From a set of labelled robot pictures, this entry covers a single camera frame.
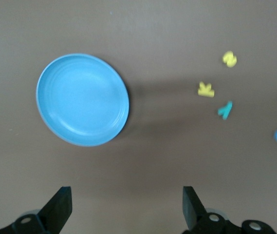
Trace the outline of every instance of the yellow object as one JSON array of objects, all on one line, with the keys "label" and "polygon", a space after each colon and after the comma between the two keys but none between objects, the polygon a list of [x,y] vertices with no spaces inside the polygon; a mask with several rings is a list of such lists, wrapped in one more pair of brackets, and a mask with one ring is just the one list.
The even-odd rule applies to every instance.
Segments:
[{"label": "yellow object", "polygon": [[222,61],[227,65],[227,67],[233,67],[237,63],[237,57],[234,56],[232,51],[227,51],[222,57]]},{"label": "yellow object", "polygon": [[212,98],[214,97],[214,90],[212,89],[211,84],[205,85],[203,82],[200,82],[198,95]]}]

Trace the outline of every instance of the blue plate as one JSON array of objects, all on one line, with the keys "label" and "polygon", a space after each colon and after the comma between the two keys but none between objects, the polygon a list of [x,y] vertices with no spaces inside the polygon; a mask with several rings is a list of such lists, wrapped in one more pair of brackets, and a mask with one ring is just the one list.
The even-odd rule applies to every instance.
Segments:
[{"label": "blue plate", "polygon": [[61,139],[95,146],[113,139],[129,115],[126,87],[107,63],[70,54],[52,61],[37,83],[37,107]]}]

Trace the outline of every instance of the round blue dish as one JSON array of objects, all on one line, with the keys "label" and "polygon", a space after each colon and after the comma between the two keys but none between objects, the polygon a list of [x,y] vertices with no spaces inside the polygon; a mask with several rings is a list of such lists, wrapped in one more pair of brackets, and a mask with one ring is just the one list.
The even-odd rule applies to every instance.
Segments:
[{"label": "round blue dish", "polygon": [[37,107],[61,139],[95,146],[113,139],[129,115],[124,82],[104,61],[70,54],[52,61],[37,83]]}]

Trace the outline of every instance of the gray table surface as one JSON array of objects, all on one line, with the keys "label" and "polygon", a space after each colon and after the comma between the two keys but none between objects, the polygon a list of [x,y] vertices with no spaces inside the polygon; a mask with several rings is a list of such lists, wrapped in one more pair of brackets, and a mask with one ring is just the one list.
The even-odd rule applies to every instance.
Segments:
[{"label": "gray table surface", "polygon": [[[127,124],[104,145],[59,139],[37,111],[38,77],[69,53],[105,60],[128,87]],[[277,232],[275,129],[276,0],[0,1],[0,228],[70,185],[63,234],[181,234],[192,185],[234,224]]]}]

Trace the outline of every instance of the plate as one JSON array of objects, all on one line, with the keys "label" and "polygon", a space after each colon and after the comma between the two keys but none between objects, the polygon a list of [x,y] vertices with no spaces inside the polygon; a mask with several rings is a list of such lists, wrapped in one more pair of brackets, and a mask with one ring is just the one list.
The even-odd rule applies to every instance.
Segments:
[{"label": "plate", "polygon": [[37,83],[37,107],[50,130],[79,146],[104,144],[124,127],[129,96],[118,73],[91,55],[52,61]]}]

